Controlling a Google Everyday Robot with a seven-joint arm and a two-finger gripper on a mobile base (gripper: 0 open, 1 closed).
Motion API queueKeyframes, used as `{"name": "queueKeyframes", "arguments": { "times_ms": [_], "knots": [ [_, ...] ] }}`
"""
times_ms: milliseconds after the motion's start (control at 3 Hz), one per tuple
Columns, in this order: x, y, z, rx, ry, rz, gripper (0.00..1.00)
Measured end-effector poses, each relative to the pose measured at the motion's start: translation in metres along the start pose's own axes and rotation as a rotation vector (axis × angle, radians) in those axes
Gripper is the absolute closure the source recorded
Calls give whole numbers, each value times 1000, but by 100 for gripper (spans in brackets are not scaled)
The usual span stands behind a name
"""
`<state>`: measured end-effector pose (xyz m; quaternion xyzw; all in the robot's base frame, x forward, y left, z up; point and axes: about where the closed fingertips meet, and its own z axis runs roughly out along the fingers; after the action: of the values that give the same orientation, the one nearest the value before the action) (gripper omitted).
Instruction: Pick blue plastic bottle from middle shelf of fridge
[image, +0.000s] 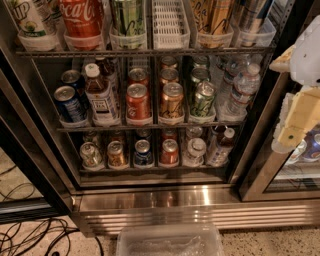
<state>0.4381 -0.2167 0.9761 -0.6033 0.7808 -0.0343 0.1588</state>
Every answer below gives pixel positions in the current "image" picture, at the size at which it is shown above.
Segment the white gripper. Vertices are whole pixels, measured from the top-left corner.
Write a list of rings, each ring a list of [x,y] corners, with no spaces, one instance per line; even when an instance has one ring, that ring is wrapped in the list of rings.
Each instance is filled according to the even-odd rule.
[[[295,46],[286,49],[269,64],[269,69],[290,71],[290,60]],[[304,86],[298,93],[287,93],[276,125],[271,149],[280,154],[294,150],[306,134],[320,122],[320,88]]]

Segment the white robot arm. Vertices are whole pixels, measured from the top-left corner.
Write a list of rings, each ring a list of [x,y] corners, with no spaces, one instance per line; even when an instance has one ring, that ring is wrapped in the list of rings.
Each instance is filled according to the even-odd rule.
[[[285,154],[294,150],[320,122],[320,16],[269,68],[289,73],[302,86],[299,92],[286,94],[273,134],[272,150]]]

